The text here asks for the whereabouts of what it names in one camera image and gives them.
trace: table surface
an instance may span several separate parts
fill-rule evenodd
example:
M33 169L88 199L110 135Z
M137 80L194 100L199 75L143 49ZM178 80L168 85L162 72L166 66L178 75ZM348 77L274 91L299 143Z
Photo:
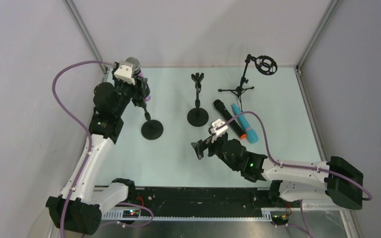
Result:
M209 123L221 118L212 102L220 99L232 113L231 104L238 105L230 92L219 88L236 88L242 77L243 67L212 68L143 68L151 89L147 102L153 119L162 122L163 135L150 141L140 130L145 122L143 109L129 104L122 119L124 126L119 139L103 164L96 185L109 185L115 178L131 179L137 186L172 187L269 187L269 182L249 182L228 168L216 156L208 157L207 151L198 160L191 142L209 136ZM209 114L208 124L193 127L187 113L194 108L195 84L191 74L203 72L200 93L201 107ZM248 68L247 87L254 86L242 96L244 111L253 111L262 119L272 156L280 160L318 162L319 152L302 94L293 68L279 68L272 76ZM246 116L257 132L259 141L249 144L241 140L248 151L266 154L261 126L252 115ZM229 139L238 138L229 128Z

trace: black microphone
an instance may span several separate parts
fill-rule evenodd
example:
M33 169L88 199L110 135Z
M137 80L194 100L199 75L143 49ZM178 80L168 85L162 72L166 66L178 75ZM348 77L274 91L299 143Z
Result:
M219 100L219 99L215 100L214 101L214 107L215 107L215 109L217 109L217 111L223 116L223 118L226 121L233 118L221 100ZM239 124L236 122L236 120L230 122L229 126L240 137L240 139L246 138L247 135L246 135L245 131L239 126Z

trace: round stand base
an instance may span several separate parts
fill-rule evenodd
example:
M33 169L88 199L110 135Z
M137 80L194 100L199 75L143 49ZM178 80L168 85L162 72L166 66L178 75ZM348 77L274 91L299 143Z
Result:
M188 112L188 122L189 124L200 127L208 122L208 113L203 108L193 108Z
M141 134L147 140L155 140L163 134L164 128L161 122L149 120L141 127Z

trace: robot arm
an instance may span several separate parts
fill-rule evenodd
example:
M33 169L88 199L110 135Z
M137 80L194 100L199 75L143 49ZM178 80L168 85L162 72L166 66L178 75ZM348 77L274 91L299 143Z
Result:
M119 202L126 200L128 186L126 181L116 179L99 193L93 193L97 175L112 148L117 142L123 127L122 114L132 101L135 106L144 107L145 98L149 95L147 79L141 77L136 59L131 62L116 63L112 74L114 85L108 82L97 85L94 89L94 113L89 125L92 138L92 149L89 151L88 138L81 157L68 183L58 197L49 197L46 207L57 228L60 227L62 209L72 191L65 215L65 229L92 235L100 225L102 214L105 214ZM72 187L80 168L75 187Z
M290 168L273 163L266 155L246 150L240 141L228 140L227 126L217 129L224 122L220 119L211 124L207 139L192 143L198 159L203 158L204 150L208 156L216 155L233 171L240 172L245 179L272 181L270 196L288 202L301 199L332 202L338 206L358 210L362 208L362 191L347 181L319 171L325 169L343 174L358 183L363 183L363 174L340 157L331 157L329 162L281 161L280 164L316 167L317 170Z

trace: black microphone stand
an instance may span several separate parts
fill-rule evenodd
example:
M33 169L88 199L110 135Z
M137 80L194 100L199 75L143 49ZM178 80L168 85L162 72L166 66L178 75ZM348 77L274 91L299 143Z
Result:
M246 56L245 70L243 71L243 76L240 79L240 85L237 86L236 89L218 89L218 92L231 92L234 95L236 95L236 97L239 99L239 102L240 102L240 110L242 111L243 111L242 94L244 94L244 92L246 92L247 90L251 90L255 88L254 86L250 88L243 88L243 84L249 82L249 80L246 79L246 70L248 69L248 65L251 61L255 62L255 67L257 68L257 70L264 75L273 75L276 73L278 69L277 63L269 56L259 56L257 58L253 57L251 54L248 54L248 56Z
M201 81L203 80L204 74L196 73L191 75L192 80L195 82L196 89L196 100L195 108L188 112L188 122L193 126L203 126L208 122L208 112L205 109L200 108L201 102L199 100L199 93L201 92Z

